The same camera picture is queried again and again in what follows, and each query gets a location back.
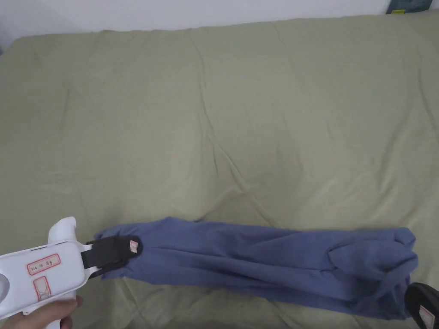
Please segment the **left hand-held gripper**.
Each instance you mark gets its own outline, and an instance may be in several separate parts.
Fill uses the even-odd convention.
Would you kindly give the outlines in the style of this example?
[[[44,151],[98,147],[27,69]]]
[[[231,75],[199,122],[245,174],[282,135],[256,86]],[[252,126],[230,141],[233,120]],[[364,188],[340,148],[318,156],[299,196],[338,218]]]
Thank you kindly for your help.
[[[54,300],[73,298],[91,275],[124,268],[143,251],[138,236],[110,236],[85,245],[75,229],[74,217],[63,218],[51,227],[47,244],[0,257],[1,317],[29,314]]]

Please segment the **person's left hand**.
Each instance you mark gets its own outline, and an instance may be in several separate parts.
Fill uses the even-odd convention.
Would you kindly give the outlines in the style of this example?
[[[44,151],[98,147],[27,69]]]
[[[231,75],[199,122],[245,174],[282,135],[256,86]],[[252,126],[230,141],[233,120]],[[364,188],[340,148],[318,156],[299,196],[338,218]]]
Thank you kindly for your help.
[[[29,315],[21,313],[8,318],[2,325],[3,329],[45,329],[50,323],[59,320],[61,329],[73,326],[71,314],[83,304],[83,298],[56,300],[46,304]]]

